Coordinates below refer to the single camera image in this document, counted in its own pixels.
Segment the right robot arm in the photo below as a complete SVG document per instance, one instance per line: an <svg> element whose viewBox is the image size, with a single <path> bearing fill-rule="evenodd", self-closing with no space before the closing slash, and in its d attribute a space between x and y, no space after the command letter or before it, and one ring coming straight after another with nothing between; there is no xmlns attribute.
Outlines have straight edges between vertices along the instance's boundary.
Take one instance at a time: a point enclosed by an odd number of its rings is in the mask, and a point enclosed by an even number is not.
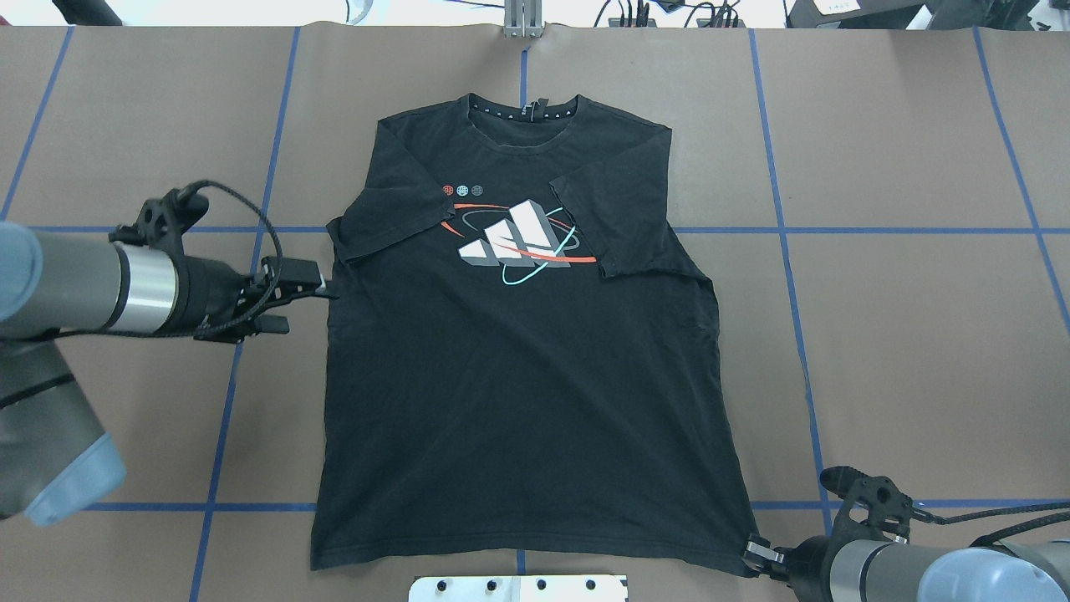
<svg viewBox="0 0 1070 602"><path fill-rule="evenodd" d="M754 538L742 560L799 601L1066 601L1069 544L929 547L825 537L795 547Z"/></svg>

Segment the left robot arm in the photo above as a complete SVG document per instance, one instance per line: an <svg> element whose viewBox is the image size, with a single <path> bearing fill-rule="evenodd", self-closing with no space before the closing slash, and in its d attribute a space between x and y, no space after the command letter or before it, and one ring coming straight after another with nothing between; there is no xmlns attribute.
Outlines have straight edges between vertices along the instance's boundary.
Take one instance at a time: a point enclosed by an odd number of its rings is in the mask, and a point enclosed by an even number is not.
<svg viewBox="0 0 1070 602"><path fill-rule="evenodd" d="M121 487L127 468L59 342L107 336L236 345L287 333L272 309L333 298L318 264L268 256L253 273L185 252L184 227L85 240L3 223L3 519L49 526Z"/></svg>

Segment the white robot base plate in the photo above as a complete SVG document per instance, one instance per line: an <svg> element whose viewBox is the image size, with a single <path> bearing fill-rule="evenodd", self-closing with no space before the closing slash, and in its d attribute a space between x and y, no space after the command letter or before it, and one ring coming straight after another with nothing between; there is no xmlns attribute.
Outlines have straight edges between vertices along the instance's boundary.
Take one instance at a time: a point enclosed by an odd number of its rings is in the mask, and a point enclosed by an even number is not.
<svg viewBox="0 0 1070 602"><path fill-rule="evenodd" d="M409 601L628 601L626 576L535 574L425 576L409 589Z"/></svg>

